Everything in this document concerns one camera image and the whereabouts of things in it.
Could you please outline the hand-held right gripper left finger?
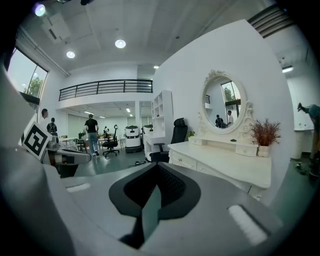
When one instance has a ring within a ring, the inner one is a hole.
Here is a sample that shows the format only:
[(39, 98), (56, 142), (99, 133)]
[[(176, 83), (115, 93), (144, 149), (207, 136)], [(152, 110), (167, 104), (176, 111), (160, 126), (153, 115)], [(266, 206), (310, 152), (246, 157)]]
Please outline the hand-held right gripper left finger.
[(45, 164), (48, 194), (70, 239), (70, 252), (60, 256), (159, 256), (135, 249), (120, 239), (132, 234), (136, 219), (122, 215), (109, 198), (110, 187), (152, 164), (95, 176), (61, 179), (53, 166)]

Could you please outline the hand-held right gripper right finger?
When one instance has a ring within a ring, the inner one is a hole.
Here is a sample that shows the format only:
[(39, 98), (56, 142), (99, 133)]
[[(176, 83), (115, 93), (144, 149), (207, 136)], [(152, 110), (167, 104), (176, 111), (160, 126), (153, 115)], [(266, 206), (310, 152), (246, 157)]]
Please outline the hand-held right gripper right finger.
[(186, 167), (170, 168), (200, 188), (196, 206), (183, 218), (161, 220), (140, 251), (151, 256), (238, 256), (258, 246), (281, 227), (263, 203), (229, 181)]

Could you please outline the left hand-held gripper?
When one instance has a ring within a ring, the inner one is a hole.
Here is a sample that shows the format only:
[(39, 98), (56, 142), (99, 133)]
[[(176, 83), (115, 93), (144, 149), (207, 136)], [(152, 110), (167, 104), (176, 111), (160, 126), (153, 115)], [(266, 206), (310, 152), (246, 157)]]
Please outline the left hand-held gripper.
[(73, 177), (79, 164), (88, 163), (92, 159), (86, 152), (61, 148), (57, 139), (35, 121), (22, 136), (21, 144), (42, 164), (55, 167), (61, 178)]

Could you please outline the white ornate dressing table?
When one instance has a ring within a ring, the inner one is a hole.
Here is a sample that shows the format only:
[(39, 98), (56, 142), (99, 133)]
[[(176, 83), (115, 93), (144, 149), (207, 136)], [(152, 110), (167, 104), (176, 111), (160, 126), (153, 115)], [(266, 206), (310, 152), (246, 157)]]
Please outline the white ornate dressing table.
[(224, 179), (260, 200), (262, 192), (271, 186), (271, 158), (258, 155), (249, 157), (235, 152), (236, 145), (257, 146), (251, 143), (253, 104), (247, 100), (244, 121), (235, 132), (219, 134), (212, 131), (204, 121), (202, 94), (198, 131), (194, 137), (202, 139), (203, 145), (192, 144), (188, 139), (187, 142), (170, 144), (169, 152), (176, 151), (196, 160), (196, 171)]

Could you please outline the white desk drawer with knob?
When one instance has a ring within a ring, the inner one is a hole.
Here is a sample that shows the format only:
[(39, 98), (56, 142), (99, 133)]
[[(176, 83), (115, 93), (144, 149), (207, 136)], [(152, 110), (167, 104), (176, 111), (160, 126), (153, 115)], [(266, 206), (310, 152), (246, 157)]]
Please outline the white desk drawer with knob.
[(197, 161), (189, 156), (181, 154), (176, 151), (169, 152), (169, 163), (185, 168), (189, 168), (191, 170), (197, 170)]

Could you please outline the black swivel chair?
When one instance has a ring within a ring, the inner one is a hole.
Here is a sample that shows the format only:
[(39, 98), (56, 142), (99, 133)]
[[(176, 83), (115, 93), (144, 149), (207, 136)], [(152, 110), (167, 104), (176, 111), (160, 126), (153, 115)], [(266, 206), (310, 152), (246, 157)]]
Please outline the black swivel chair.
[(115, 132), (112, 137), (108, 137), (103, 143), (102, 147), (106, 148), (106, 151), (102, 152), (102, 155), (107, 157), (108, 154), (114, 153), (116, 156), (120, 153), (118, 149), (115, 149), (118, 146), (118, 140), (117, 140), (117, 129), (115, 129)]

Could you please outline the white service robot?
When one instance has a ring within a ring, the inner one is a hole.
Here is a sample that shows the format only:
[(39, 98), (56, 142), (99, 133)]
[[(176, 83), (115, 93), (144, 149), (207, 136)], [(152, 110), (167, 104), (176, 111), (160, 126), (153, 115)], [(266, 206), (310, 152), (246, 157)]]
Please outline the white service robot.
[(139, 127), (130, 125), (125, 127), (125, 152), (134, 153), (141, 152), (142, 144), (140, 138)]
[(141, 129), (141, 134), (142, 134), (143, 148), (144, 150), (146, 150), (147, 140), (153, 135), (153, 125), (152, 124), (144, 125)]

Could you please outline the white desk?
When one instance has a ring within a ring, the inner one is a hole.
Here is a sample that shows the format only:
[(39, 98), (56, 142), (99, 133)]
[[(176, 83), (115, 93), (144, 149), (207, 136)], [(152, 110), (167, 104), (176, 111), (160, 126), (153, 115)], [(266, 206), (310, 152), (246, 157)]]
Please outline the white desk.
[(156, 152), (159, 152), (160, 151), (160, 148), (158, 145), (155, 145), (156, 143), (160, 143), (161, 140), (160, 137), (155, 137), (153, 134), (152, 136), (147, 140), (147, 148), (146, 150), (144, 150), (144, 153), (145, 153), (145, 158), (151, 162), (152, 159), (151, 159), (151, 156), (150, 154), (151, 153), (156, 153)]

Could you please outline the black balcony railing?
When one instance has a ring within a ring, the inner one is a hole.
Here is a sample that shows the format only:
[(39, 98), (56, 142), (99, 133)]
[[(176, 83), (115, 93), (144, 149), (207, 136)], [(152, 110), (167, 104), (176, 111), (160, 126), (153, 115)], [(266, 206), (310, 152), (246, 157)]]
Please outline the black balcony railing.
[(111, 93), (153, 93), (153, 80), (109, 79), (85, 82), (60, 89), (58, 101)]

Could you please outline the red-brown plant in white pot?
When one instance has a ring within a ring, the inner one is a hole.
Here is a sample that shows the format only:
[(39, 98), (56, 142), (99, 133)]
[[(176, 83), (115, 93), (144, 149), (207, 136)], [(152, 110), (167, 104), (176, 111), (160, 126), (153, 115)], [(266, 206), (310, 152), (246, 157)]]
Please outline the red-brown plant in white pot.
[(273, 144), (279, 144), (281, 139), (281, 123), (256, 120), (250, 128), (250, 141), (257, 145), (257, 156), (268, 158)]

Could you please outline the white bookshelf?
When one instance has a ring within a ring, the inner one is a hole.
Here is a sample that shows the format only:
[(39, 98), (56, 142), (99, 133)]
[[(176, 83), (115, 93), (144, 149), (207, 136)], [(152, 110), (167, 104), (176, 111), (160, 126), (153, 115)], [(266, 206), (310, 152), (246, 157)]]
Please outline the white bookshelf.
[(171, 141), (174, 129), (172, 92), (162, 90), (151, 103), (153, 137)]

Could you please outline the large window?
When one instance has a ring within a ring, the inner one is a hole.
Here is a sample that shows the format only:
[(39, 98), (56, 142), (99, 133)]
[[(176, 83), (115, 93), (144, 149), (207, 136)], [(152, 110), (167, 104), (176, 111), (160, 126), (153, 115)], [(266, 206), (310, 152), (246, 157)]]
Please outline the large window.
[(48, 71), (17, 48), (13, 50), (7, 73), (17, 91), (40, 98)]

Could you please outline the oval white-framed mirror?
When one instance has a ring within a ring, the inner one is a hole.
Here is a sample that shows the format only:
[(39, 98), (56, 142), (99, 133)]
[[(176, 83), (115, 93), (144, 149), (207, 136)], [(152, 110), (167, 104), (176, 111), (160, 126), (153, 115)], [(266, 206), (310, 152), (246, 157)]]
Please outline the oval white-framed mirror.
[(202, 92), (203, 120), (213, 132), (231, 134), (245, 120), (247, 95), (239, 79), (226, 71), (211, 70)]

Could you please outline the ceiling air conditioner unit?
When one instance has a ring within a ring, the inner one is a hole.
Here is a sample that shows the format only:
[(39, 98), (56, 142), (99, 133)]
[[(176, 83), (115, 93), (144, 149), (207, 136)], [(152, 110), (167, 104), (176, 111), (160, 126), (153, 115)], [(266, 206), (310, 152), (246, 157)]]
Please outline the ceiling air conditioner unit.
[(53, 44), (60, 43), (71, 36), (70, 29), (60, 12), (50, 17), (43, 17), (41, 28)]

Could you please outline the dark teal sculpture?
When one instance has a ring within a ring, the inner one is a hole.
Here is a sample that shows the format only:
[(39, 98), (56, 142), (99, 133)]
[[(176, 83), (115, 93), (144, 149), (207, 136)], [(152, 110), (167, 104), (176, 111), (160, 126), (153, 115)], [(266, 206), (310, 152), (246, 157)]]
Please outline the dark teal sculpture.
[(313, 162), (317, 153), (320, 154), (320, 106), (311, 104), (310, 106), (304, 107), (299, 102), (297, 105), (297, 111), (303, 111), (308, 114), (314, 126), (312, 149), (310, 154), (310, 160)]

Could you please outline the black ceiling vent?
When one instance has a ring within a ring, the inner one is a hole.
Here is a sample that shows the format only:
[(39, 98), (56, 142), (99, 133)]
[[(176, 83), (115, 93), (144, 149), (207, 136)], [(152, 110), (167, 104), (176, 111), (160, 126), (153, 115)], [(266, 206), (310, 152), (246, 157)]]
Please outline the black ceiling vent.
[(247, 22), (265, 39), (295, 25), (287, 11), (273, 4), (260, 11)]

